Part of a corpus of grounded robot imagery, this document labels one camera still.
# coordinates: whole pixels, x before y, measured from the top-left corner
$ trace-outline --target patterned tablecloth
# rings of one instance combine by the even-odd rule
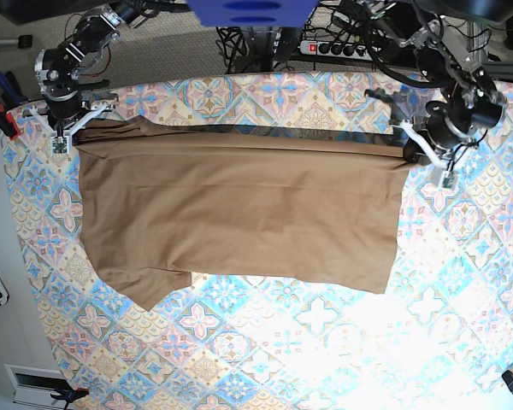
[[[377,73],[241,75],[121,89],[112,117],[389,132],[390,109],[364,96],[377,87],[410,112],[433,95]],[[2,137],[11,206],[53,354],[91,390],[80,406],[432,408],[502,386],[513,365],[513,85],[501,89],[505,122],[454,191],[436,191],[428,168],[410,173],[384,296],[194,273],[149,313],[101,282],[80,246],[76,152],[50,156],[17,110],[21,137]]]

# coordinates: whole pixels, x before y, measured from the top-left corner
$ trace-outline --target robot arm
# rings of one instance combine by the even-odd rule
[[[90,103],[82,98],[83,91],[104,88],[109,85],[108,80],[81,85],[79,77],[102,59],[103,50],[110,41],[120,38],[117,27],[138,17],[140,13],[126,3],[112,3],[102,10],[91,10],[81,17],[72,36],[56,48],[39,53],[34,70],[47,104],[48,121],[34,106],[27,108],[27,114],[41,122],[50,134],[52,153],[68,154],[77,131],[102,112],[114,109],[111,102]],[[81,67],[81,62],[91,53],[96,56]]]
[[[385,74],[416,88],[440,88],[444,101],[429,102],[427,117],[399,125],[410,138],[405,148],[424,154],[435,165],[436,185],[451,187],[457,179],[457,152],[464,148],[463,155],[468,148],[478,147],[487,130],[503,121],[506,99],[444,17],[425,13],[416,0],[411,2],[390,3],[386,9],[369,2],[363,38],[374,64]],[[407,30],[407,20],[417,26]],[[373,30],[393,40],[389,52],[410,47],[427,81],[409,79],[387,67],[373,48]]]

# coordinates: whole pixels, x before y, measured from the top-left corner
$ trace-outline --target black cable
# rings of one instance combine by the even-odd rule
[[[475,141],[474,143],[467,143],[465,145],[464,144],[458,145],[456,147],[456,149],[454,149],[454,152],[452,153],[452,157],[448,162],[447,169],[452,172],[454,170],[454,166],[456,166],[456,164],[458,164],[458,162],[460,162],[460,160],[465,155],[465,153],[468,152],[468,149],[471,147],[478,147],[479,144],[482,143],[482,141],[486,138],[487,135],[488,135],[488,130],[485,131],[483,136],[478,141]],[[462,154],[460,154],[460,157],[458,159],[456,159],[456,154],[462,147],[465,147],[465,150],[463,151]]]
[[[108,44],[106,44],[106,49],[109,51],[109,59],[106,61],[106,65],[104,66],[104,68],[101,71],[99,71],[98,73],[80,74],[80,77],[81,76],[83,76],[83,77],[98,77],[99,75],[103,74],[109,68],[110,62],[112,61],[112,50],[110,49],[110,46]]]
[[[256,62],[261,61],[263,58],[265,58],[265,57],[258,57],[258,58],[253,59],[251,62],[249,62],[249,64],[247,64],[245,67],[243,67],[243,70],[241,70],[241,73],[244,73],[247,68],[249,68],[250,66],[252,66]]]
[[[480,32],[479,34],[475,34],[474,36],[469,36],[468,34],[466,34],[465,32],[463,32],[462,30],[460,30],[458,27],[456,26],[453,26],[452,24],[450,24],[448,21],[446,22],[446,24],[454,29],[456,29],[460,34],[462,34],[465,38],[478,38],[480,36],[482,36],[485,32],[489,32],[490,35],[492,36],[492,30],[490,28],[485,28],[482,32]]]
[[[316,11],[317,11],[317,7],[314,7],[314,9],[311,10],[311,15],[310,15],[310,17],[308,17],[308,20],[306,20],[306,22],[311,21],[314,18]]]
[[[311,27],[307,32],[317,32],[318,30],[322,30],[327,33],[328,36],[335,37],[339,32],[334,32],[326,27]]]
[[[239,36],[238,41],[236,42],[236,45],[235,45],[234,49],[232,50],[232,57],[230,58],[230,62],[228,63],[228,69],[226,71],[226,74],[232,73],[233,59],[235,58],[235,56],[238,52],[239,44],[241,43],[241,40],[243,40],[243,36]]]
[[[489,33],[490,33],[490,35],[488,36],[488,38],[486,39],[486,42],[483,45],[481,45],[479,47],[476,47],[476,48],[474,48],[472,50],[469,50],[468,52],[469,53],[473,53],[475,51],[485,49],[488,46],[488,44],[490,43],[490,40],[492,39],[492,30]]]
[[[417,81],[415,79],[410,79],[406,75],[397,73],[396,71],[391,70],[378,56],[376,51],[374,51],[372,46],[372,41],[370,39],[370,29],[373,27],[373,21],[369,20],[367,24],[365,24],[363,28],[363,42],[365,43],[365,47],[367,47],[367,52],[369,53],[370,58],[373,63],[378,67],[381,72],[385,75],[390,76],[391,78],[397,80],[400,83],[408,85],[414,88],[445,88],[451,86],[454,83],[453,79],[441,79],[436,81]]]
[[[215,44],[220,48],[222,46],[222,50],[219,51],[219,55],[222,56],[222,62],[224,63],[225,66],[228,65],[227,63],[227,50],[226,50],[226,42],[224,41],[224,37],[223,37],[223,34],[222,34],[222,31],[219,27],[216,27],[216,32],[217,34],[219,35],[219,38],[220,40],[216,40],[215,41]]]
[[[454,26],[453,24],[451,24],[450,22],[446,21],[446,24],[448,24],[450,27],[453,27],[453,28],[462,28],[463,26],[465,26],[466,24],[468,24],[467,21],[464,21],[462,24],[458,25],[458,26]]]
[[[65,23],[65,35],[64,35],[64,38],[65,40],[68,40],[69,38],[72,37],[72,34],[70,36],[67,37],[67,29],[68,29],[68,23],[72,20],[72,18],[75,16],[75,15],[78,15],[80,18],[81,18],[81,14],[80,13],[74,13],[72,15],[70,15],[70,17],[68,17],[68,20],[67,22]]]
[[[283,64],[282,62],[276,62],[275,65],[274,65],[274,71],[277,67],[279,67],[281,64]],[[289,65],[289,62],[286,62],[285,63],[285,66],[280,70],[280,71],[284,71],[285,69],[287,69],[288,71],[296,71],[295,68],[293,66],[290,66]]]

